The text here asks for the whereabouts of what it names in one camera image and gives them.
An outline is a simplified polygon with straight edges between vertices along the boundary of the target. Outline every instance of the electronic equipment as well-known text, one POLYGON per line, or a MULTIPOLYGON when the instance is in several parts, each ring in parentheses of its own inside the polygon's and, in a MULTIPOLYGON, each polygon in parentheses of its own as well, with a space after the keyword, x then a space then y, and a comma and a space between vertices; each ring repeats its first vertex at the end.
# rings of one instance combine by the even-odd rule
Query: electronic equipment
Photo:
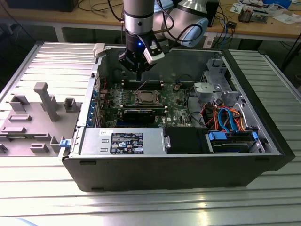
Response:
POLYGON ((269 18, 269 14, 264 8, 254 8, 250 21, 265 23, 269 18))
POLYGON ((72 12, 79 0, 6 0, 10 8, 72 12))
POLYGON ((250 6, 243 6, 238 15, 238 20, 240 22, 249 23, 253 14, 253 8, 250 6))
POLYGON ((293 158, 229 51, 177 49, 136 81, 122 50, 103 48, 59 154, 81 190, 246 186, 293 158))
MULTIPOLYGON (((60 56, 35 59, 22 72, 54 73, 58 83, 45 80, 54 87, 49 92, 59 89, 59 95, 49 95, 47 82, 25 89, 12 82, 13 92, 5 89, 9 97, 3 98, 12 110, 0 128, 0 151, 5 156, 59 152, 82 191, 246 186, 286 165, 294 154, 259 99, 261 92, 248 80, 260 70, 256 62, 268 65, 262 70, 275 80, 278 69, 272 63, 259 53, 241 51, 163 52, 162 37, 166 41, 179 34, 177 42, 188 47, 198 42, 208 24, 204 3, 184 0, 171 8, 171 1, 158 1, 158 8, 168 8, 174 18, 169 34, 162 12, 150 9, 153 1, 125 0, 125 47, 86 44, 81 63, 68 55, 63 67, 60 56), (255 63, 249 63, 249 54, 256 55, 255 63), (70 75, 83 75, 87 88, 68 96, 71 90, 57 87, 63 72, 71 81, 70 75)), ((35 49, 69 45, 45 43, 35 49)), ((284 89, 298 104, 299 97, 284 89)), ((267 95, 260 97, 266 101, 267 95)))
POLYGON ((206 0, 182 0, 176 8, 173 5, 171 0, 124 1, 126 49, 119 62, 135 72, 138 81, 169 52, 167 39, 193 47, 207 29, 206 0))
POLYGON ((208 0, 206 4, 206 10, 207 10, 207 19, 208 19, 208 27, 212 27, 216 11, 219 6, 218 0, 208 0))

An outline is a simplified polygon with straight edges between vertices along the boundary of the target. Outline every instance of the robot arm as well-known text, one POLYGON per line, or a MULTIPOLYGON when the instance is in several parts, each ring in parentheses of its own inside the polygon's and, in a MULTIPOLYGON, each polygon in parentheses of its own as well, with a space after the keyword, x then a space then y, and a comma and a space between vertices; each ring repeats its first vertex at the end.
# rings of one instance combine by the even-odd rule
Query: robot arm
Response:
POLYGON ((193 47, 207 28, 206 0, 173 6, 171 0, 124 0, 126 49, 119 62, 135 72, 137 80, 169 52, 167 39, 193 47))

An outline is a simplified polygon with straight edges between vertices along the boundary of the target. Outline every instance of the warning label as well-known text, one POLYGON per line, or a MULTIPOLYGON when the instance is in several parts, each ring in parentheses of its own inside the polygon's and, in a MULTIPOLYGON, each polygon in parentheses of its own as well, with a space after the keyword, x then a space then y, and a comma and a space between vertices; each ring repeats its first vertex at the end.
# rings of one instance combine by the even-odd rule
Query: warning label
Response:
POLYGON ((112 133, 111 154, 143 154, 143 133, 112 133))

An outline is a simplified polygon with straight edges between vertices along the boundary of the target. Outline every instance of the metal slotted surface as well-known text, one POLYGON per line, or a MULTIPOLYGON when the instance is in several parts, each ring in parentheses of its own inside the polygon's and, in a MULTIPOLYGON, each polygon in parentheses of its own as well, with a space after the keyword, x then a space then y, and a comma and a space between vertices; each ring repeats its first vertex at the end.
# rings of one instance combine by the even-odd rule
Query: metal slotted surface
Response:
POLYGON ((54 95, 57 102, 69 97, 83 102, 95 63, 93 47, 94 44, 54 42, 35 46, 27 57, 25 68, 17 73, 18 79, 0 104, 0 125, 12 109, 9 102, 13 95, 25 95, 30 102, 41 101, 33 91, 36 82, 47 82, 48 93, 54 95))
MULTIPOLYGON (((269 66, 262 57, 258 59, 269 66)), ((56 77, 45 77, 56 81, 56 77)), ((74 82, 86 82, 84 75, 69 74, 67 78, 70 88, 80 85, 74 82)), ((282 80, 275 77, 274 81, 274 85, 286 87, 282 80)), ((257 80, 251 83, 264 84, 257 80)), ((262 100, 269 103, 269 111, 281 114, 278 105, 270 104, 270 98, 262 100)), ((286 99, 285 103, 292 112, 298 111, 297 100, 286 99)), ((299 126, 282 123, 279 128, 285 137, 293 139, 289 142, 299 142, 298 135, 292 135, 292 131, 300 133, 299 126)), ((39 226, 299 226, 301 155, 298 144, 290 145, 295 145, 297 154, 291 163, 277 172, 264 173, 248 187, 237 188, 87 193, 78 189, 57 157, 0 158, 0 215, 24 218, 39 226)))
POLYGON ((277 68, 271 67, 275 65, 267 56, 257 51, 230 52, 290 148, 300 156, 301 102, 298 91, 277 68))

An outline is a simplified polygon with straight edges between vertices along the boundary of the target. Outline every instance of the blue tab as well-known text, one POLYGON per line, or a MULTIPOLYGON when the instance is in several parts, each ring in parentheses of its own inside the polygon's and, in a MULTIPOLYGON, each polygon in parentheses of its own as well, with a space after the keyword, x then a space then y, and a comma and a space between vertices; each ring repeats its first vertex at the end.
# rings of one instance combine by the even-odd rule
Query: blue tab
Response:
POLYGON ((254 137, 254 140, 258 140, 258 135, 257 135, 256 132, 253 132, 252 135, 253 135, 253 137, 254 137))
POLYGON ((60 147, 71 147, 71 139, 61 140, 60 147))
POLYGON ((210 140, 227 140, 227 136, 224 132, 211 132, 209 133, 210 140))
POLYGON ((209 139, 210 139, 210 140, 214 140, 214 136, 213 136, 213 133, 212 133, 212 132, 209 133, 208 136, 209 136, 209 139))

